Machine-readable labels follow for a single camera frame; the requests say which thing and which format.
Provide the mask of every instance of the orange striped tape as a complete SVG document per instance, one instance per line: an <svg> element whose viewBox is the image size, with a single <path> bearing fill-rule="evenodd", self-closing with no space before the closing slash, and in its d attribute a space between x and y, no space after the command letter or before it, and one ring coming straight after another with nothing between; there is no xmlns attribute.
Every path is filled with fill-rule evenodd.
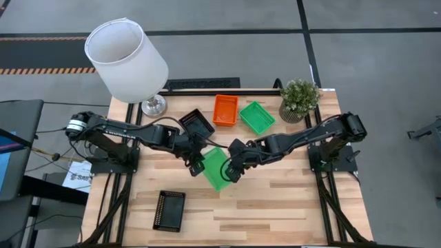
<svg viewBox="0 0 441 248"><path fill-rule="evenodd" d="M87 37L15 37L0 38L0 41L75 41L86 40Z"/></svg>
<svg viewBox="0 0 441 248"><path fill-rule="evenodd" d="M85 74L96 73L95 68L0 68L0 75L30 75L30 74Z"/></svg>

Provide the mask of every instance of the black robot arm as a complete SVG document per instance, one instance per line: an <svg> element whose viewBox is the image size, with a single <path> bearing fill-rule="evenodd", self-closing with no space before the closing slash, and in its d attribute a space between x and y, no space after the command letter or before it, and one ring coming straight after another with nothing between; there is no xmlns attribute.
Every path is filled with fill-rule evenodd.
<svg viewBox="0 0 441 248"><path fill-rule="evenodd" d="M320 145L320 156L324 163L338 157L338 151L348 142L362 141L367 135L358 115L351 113L332 116L321 124L294 134L271 134L246 144L235 139L228 147L231 162L225 175L236 183L246 169L281 160L297 147L318 141L329 142Z"/></svg>
<svg viewBox="0 0 441 248"><path fill-rule="evenodd" d="M174 154L185 161L192 176L204 170L201 150L207 145L198 135L180 134L176 127L150 123L144 126L114 121L93 112L74 114L65 134L72 141L89 141L107 153L108 160L125 165L130 162L132 150L126 144L115 143L104 134L121 136L140 141L146 147ZM97 158L88 158L96 162Z"/></svg>

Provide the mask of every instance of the green leaves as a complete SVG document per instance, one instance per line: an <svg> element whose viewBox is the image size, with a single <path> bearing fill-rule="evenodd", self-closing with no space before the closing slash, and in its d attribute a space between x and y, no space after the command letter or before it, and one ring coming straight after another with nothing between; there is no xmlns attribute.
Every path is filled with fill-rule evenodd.
<svg viewBox="0 0 441 248"><path fill-rule="evenodd" d="M299 115L314 110L320 99L318 88L305 80L294 79L288 82L286 89L281 89L285 107Z"/></svg>

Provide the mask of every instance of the lamp shade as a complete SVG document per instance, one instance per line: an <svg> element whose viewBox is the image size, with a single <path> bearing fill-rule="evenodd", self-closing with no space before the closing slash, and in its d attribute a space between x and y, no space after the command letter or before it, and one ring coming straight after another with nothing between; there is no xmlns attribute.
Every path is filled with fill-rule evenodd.
<svg viewBox="0 0 441 248"><path fill-rule="evenodd" d="M168 67L142 27L129 19L97 27L85 41L85 53L110 93L126 103L152 98L168 78Z"/></svg>

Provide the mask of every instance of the plant pot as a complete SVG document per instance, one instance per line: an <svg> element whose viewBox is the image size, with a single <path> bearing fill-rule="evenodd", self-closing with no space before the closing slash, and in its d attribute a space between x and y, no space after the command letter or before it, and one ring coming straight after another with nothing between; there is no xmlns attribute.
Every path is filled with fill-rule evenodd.
<svg viewBox="0 0 441 248"><path fill-rule="evenodd" d="M299 115L295 113L290 109L287 109L284 101L282 102L282 104L280 104L280 108L278 109L278 114L280 115L282 120L288 123L298 123L301 120L303 120L303 118L305 117L303 115Z"/></svg>

